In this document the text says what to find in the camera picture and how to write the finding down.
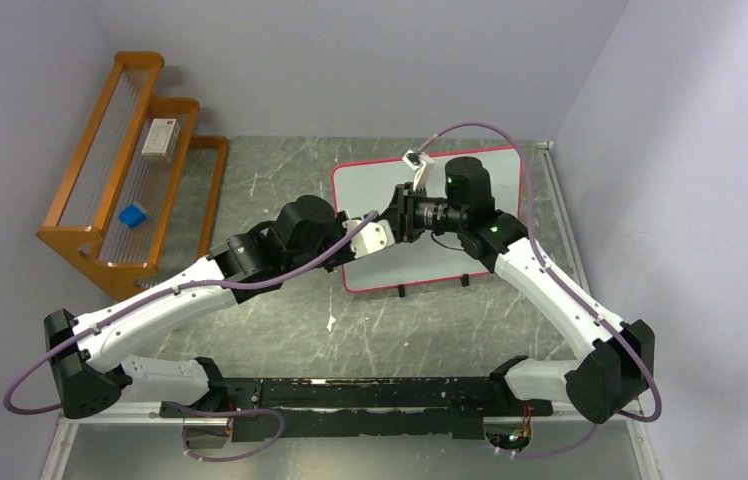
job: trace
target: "white box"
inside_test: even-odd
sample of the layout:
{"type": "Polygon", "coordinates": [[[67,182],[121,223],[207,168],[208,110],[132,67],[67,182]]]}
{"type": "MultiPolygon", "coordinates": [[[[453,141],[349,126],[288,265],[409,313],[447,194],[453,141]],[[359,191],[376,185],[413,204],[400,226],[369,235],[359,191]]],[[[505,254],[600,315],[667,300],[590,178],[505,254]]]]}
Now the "white box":
{"type": "Polygon", "coordinates": [[[170,162],[177,147],[180,124],[175,118],[154,118],[141,149],[146,160],[170,162]]]}

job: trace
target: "blue cube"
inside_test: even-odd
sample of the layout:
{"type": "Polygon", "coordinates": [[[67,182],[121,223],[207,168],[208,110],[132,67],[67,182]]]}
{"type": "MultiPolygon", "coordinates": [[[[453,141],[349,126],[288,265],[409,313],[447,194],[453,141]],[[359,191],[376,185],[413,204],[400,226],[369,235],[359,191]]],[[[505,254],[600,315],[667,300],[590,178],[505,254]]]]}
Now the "blue cube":
{"type": "Polygon", "coordinates": [[[147,220],[147,209],[138,203],[131,203],[118,215],[118,220],[130,228],[135,228],[147,220]]]}

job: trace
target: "black cable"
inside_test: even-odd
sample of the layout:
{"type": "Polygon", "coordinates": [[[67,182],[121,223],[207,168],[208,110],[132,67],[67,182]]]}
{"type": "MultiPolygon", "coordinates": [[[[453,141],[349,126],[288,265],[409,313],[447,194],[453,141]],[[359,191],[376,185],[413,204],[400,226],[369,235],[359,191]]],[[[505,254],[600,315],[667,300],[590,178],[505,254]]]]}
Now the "black cable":
{"type": "Polygon", "coordinates": [[[448,250],[454,250],[456,252],[464,252],[465,251],[465,250],[463,250],[461,248],[449,247],[449,246],[445,245],[444,243],[436,240],[436,237],[433,235],[433,232],[430,232],[430,240],[433,240],[433,243],[435,243],[436,245],[438,245],[438,246],[440,246],[442,248],[447,248],[448,250]]]}

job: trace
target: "wooden step rack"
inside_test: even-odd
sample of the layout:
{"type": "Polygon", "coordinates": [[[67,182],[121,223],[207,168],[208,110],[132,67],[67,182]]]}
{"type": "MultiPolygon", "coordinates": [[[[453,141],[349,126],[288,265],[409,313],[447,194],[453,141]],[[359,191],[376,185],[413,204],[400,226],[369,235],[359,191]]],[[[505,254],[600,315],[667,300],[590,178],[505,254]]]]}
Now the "wooden step rack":
{"type": "Polygon", "coordinates": [[[155,52],[120,52],[92,110],[68,171],[38,237],[115,300],[144,290],[140,279],[157,274],[168,220],[189,148],[217,149],[209,201],[196,256],[212,235],[227,155],[225,137],[194,136],[200,108],[191,98],[168,98],[153,88],[164,66],[155,52]],[[141,156],[150,122],[180,125],[170,161],[141,156]],[[117,216],[131,203],[147,210],[135,228],[117,216]]]}

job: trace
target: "white board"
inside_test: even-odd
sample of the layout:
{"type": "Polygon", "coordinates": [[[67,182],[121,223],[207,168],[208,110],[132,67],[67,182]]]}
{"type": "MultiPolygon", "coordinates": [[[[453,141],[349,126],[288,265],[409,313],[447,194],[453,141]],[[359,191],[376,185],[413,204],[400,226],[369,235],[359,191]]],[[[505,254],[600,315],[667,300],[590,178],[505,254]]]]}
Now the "white board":
{"type": "MultiPolygon", "coordinates": [[[[495,207],[518,216],[523,163],[512,147],[449,152],[432,155],[436,160],[427,180],[427,195],[445,195],[445,163],[461,156],[480,159],[489,171],[495,207]]],[[[333,203],[336,211],[351,217],[364,216],[371,209],[388,207],[395,185],[412,181],[412,170],[399,158],[337,165],[333,169],[333,203]]],[[[454,233],[437,237],[441,243],[460,248],[454,233]]],[[[482,275],[480,262],[459,251],[448,250],[425,233],[414,243],[402,243],[383,252],[361,258],[342,267],[345,289],[363,293],[398,285],[418,285],[482,275]]]]}

